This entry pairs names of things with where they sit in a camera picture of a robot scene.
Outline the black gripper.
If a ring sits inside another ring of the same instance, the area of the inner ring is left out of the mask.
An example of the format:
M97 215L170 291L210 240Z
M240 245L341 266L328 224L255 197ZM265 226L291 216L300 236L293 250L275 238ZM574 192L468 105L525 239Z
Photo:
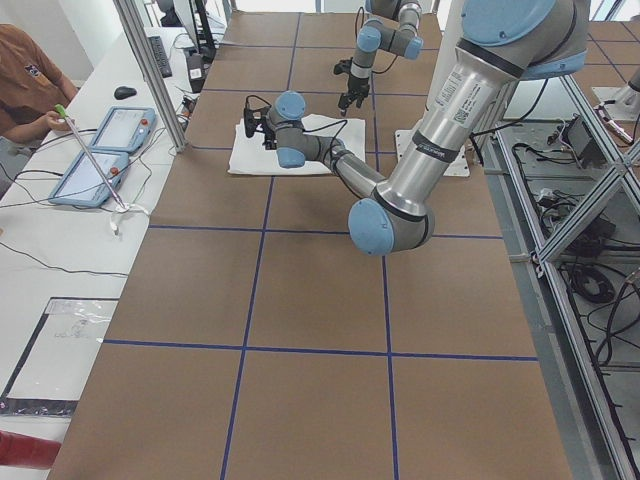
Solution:
M347 92L340 96L338 107L341 111L346 111L349 103L356 103L357 108L361 108L364 100L368 97L370 91L369 78L360 78L349 75L347 81Z
M277 149L277 139L275 131L269 127L266 123L262 125L262 133L264 135L264 141L262 145L266 150L276 150Z

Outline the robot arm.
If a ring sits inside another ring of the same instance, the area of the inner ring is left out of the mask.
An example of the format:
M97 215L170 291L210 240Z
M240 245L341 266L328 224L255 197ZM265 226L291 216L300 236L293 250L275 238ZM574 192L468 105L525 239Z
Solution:
M340 139L307 131L306 103L295 91L246 114L245 131L261 130L282 168L319 162L343 181L357 198L348 228L361 251L386 255L417 248L434 230L427 198L499 90L583 67L589 10L586 1L465 2L455 65L389 176L370 168Z
M334 65L335 75L347 74L347 90L340 95L338 109L345 116L355 103L360 108L370 92L370 78L379 50L415 60L423 48L418 28L422 7L418 1L366 1L370 17L356 34L354 54Z

